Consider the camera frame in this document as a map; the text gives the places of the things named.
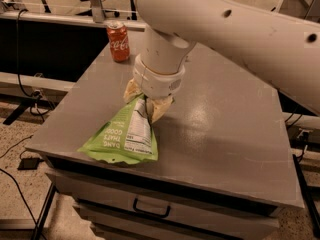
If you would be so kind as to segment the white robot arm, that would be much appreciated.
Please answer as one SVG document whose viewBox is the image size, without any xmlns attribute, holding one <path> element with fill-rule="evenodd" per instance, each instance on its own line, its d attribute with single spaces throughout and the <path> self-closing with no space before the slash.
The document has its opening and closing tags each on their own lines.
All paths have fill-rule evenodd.
<svg viewBox="0 0 320 240">
<path fill-rule="evenodd" d="M 134 0 L 146 22 L 135 85 L 149 98 L 175 94 L 183 63 L 201 43 L 320 115 L 320 25 L 231 0 Z"/>
</svg>

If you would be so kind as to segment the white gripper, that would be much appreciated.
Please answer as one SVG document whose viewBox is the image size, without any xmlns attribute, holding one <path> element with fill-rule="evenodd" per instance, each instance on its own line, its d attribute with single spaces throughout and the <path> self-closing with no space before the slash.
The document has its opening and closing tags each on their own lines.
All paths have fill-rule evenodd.
<svg viewBox="0 0 320 240">
<path fill-rule="evenodd" d="M 175 95 L 181 88 L 185 67 L 175 74 L 162 75 L 153 72 L 144 65 L 141 56 L 135 58 L 133 78 L 126 86 L 123 99 L 125 103 L 133 101 L 142 92 L 146 99 L 146 110 L 151 124 L 158 121 L 170 108 Z"/>
</svg>

